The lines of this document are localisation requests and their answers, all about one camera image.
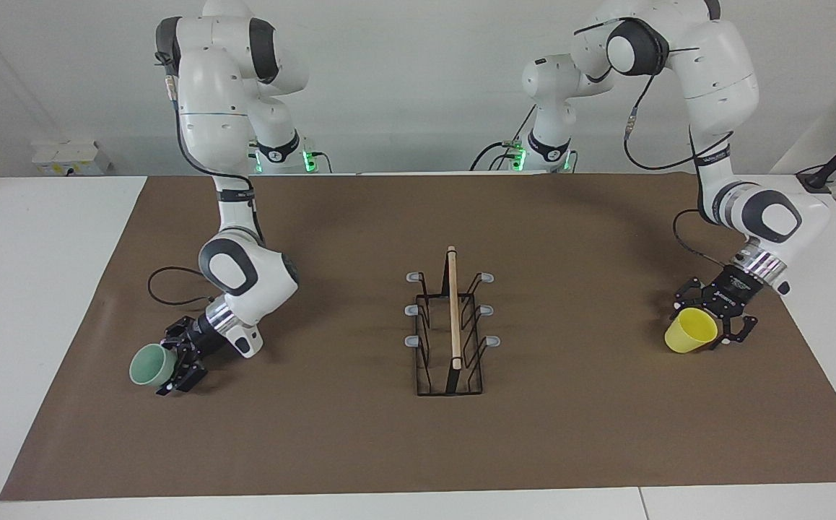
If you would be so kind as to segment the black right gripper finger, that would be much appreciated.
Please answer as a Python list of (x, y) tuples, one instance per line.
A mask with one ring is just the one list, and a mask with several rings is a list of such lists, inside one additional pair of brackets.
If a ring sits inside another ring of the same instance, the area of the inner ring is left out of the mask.
[(155, 391), (164, 396), (173, 391), (189, 392), (208, 373), (197, 351), (183, 351), (175, 358), (173, 372), (167, 381)]
[(198, 330), (196, 319), (190, 316), (181, 316), (180, 319), (166, 328), (163, 346), (194, 347), (196, 346)]

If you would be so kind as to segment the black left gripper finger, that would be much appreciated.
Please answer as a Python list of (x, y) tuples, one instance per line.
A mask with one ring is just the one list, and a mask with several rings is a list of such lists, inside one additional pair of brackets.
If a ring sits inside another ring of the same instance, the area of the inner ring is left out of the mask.
[[(741, 319), (741, 328), (733, 330), (733, 322), (736, 319)], [(715, 339), (710, 342), (710, 350), (714, 351), (721, 345), (729, 345), (729, 343), (742, 343), (751, 334), (752, 330), (757, 326), (759, 320), (756, 316), (750, 315), (735, 315), (725, 316), (717, 315), (714, 317), (714, 325), (716, 328)]]
[(707, 289), (708, 287), (709, 285), (702, 283), (702, 280), (698, 279), (698, 277), (692, 277), (687, 280), (674, 293), (674, 311), (671, 315), (678, 316), (679, 313), (687, 308), (698, 308), (709, 311), (708, 296), (710, 292)]

